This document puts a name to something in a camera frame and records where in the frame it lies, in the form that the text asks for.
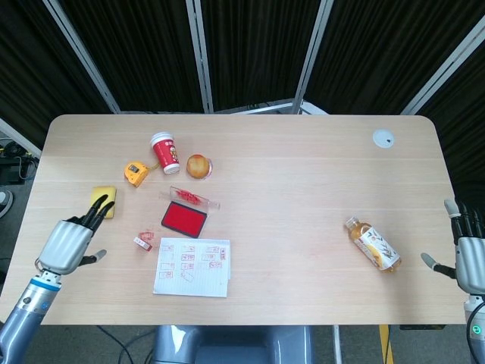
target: bottle label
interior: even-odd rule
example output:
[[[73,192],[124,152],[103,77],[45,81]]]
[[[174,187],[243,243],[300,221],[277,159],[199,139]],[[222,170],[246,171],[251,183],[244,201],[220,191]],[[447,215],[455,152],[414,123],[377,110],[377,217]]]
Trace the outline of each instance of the bottle label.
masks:
[[[381,271],[390,268],[399,259],[399,254],[373,227],[354,242]]]

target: tape measure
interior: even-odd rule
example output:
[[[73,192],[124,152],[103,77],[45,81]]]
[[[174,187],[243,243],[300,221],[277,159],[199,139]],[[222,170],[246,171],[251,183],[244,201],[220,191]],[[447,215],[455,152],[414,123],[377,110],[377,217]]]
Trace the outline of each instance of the tape measure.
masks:
[[[124,176],[133,186],[138,187],[150,171],[156,169],[160,164],[157,163],[153,167],[147,167],[142,162],[130,162],[124,168]]]

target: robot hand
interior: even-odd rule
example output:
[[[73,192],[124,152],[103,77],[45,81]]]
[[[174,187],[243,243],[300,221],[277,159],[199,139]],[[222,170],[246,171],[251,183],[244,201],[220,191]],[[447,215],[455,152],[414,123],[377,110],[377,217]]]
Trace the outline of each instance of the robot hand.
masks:
[[[455,268],[436,263],[428,254],[421,258],[434,271],[452,279],[470,296],[465,303],[467,342],[471,362],[485,364],[485,225],[477,210],[445,200],[455,243]]]
[[[58,291],[61,276],[80,265],[100,260],[106,250],[93,256],[83,256],[114,202],[109,202],[96,214],[108,195],[101,196],[88,213],[59,221],[36,260],[39,273],[30,280],[17,305],[0,331],[0,364],[22,362],[33,335],[48,312]]]

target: paper cup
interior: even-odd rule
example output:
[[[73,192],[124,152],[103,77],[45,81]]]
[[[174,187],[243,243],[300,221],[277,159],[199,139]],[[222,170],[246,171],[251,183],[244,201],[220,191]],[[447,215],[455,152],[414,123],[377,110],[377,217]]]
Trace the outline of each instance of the paper cup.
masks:
[[[180,170],[177,151],[175,150],[174,137],[172,134],[162,131],[152,136],[152,148],[158,157],[160,166],[165,174],[176,173]]]

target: floor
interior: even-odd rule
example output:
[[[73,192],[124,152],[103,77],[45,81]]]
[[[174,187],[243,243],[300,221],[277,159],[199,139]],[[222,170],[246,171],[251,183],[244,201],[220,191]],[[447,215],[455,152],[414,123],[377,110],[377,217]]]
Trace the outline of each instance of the floor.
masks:
[[[32,181],[20,186],[0,187],[14,194],[10,212],[0,218],[0,258],[11,257]],[[0,260],[0,269],[8,270],[8,260]],[[153,332],[149,326],[105,326],[119,340],[129,342]],[[345,364],[380,364],[379,330],[377,326],[341,326],[343,362]],[[398,364],[456,364],[469,362],[464,325],[451,325],[442,331],[400,331],[393,326],[391,344],[394,362]],[[153,333],[142,337],[129,349],[135,364],[144,363],[152,348]],[[314,327],[315,364],[333,363],[331,327]],[[116,363],[120,347],[94,326],[42,326],[27,351],[26,364]],[[128,363],[126,355],[122,363]]]

